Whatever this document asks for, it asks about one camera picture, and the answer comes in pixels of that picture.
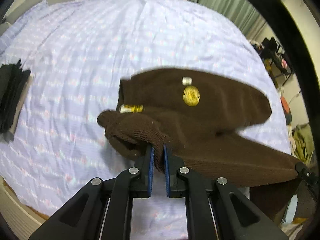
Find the black folding chair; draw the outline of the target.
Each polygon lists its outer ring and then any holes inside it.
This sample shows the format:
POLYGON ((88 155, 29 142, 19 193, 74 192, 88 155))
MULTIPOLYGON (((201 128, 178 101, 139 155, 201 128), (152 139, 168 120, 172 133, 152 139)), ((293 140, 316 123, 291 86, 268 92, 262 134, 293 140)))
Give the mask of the black folding chair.
POLYGON ((260 52, 260 57, 263 60, 268 60, 270 65, 274 64, 281 75, 284 75, 286 79, 291 77, 292 74, 295 74, 288 54, 280 51, 283 47, 274 37, 270 39, 264 38, 261 45, 263 46, 263 49, 260 52))

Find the lavender striped bed sheet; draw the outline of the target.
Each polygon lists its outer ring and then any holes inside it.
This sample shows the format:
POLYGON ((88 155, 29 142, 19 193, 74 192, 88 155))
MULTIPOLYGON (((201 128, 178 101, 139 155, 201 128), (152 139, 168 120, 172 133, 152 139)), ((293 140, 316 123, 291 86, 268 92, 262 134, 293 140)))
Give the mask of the lavender striped bed sheet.
POLYGON ((107 142, 98 114, 114 108, 121 78, 157 67, 205 70, 270 99, 272 116, 240 134, 287 152, 280 99, 263 62, 227 18, 180 0, 41 2, 1 39, 1 62, 34 77, 15 139, 1 145, 1 176, 24 205, 52 214, 93 177, 130 162, 107 142))

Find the olive green clothes pile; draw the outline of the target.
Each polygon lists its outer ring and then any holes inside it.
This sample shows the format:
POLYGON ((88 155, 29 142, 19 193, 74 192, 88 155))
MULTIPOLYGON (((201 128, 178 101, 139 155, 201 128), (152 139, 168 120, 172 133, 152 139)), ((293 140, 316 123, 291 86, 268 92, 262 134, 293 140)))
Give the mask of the olive green clothes pile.
POLYGON ((293 130, 293 139, 296 145, 294 155, 304 164, 309 165, 315 151, 309 123, 297 125, 293 130))

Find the black folded clothes stack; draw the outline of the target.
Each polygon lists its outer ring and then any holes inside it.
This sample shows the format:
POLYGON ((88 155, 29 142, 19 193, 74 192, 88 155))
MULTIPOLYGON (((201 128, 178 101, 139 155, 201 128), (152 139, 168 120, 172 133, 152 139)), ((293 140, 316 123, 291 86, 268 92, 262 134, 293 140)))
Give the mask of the black folded clothes stack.
POLYGON ((1 135, 14 134, 31 82, 31 71, 17 63, 1 65, 1 135))

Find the brown corduroy pants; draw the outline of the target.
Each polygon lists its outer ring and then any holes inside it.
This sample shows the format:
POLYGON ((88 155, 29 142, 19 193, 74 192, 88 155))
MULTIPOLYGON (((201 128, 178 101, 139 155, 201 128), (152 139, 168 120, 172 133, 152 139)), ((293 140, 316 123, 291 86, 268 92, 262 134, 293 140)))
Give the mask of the brown corduroy pants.
POLYGON ((135 160, 154 148, 164 171, 164 147, 204 177, 226 177, 238 187, 282 183, 298 177, 297 158, 238 135, 272 114, 259 90, 226 77, 163 68, 122 79, 116 110, 98 115, 105 137, 135 160))

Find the orange round object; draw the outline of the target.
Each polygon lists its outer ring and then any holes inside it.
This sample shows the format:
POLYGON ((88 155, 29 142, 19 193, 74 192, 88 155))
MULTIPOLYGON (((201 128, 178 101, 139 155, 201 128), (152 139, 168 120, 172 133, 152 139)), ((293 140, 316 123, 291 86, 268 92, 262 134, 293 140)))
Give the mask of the orange round object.
POLYGON ((292 122, 291 109, 290 109, 289 104, 287 103, 286 99, 283 96, 280 97, 280 100, 281 100, 281 105, 282 105, 282 108, 284 111, 286 124, 289 125, 292 122))

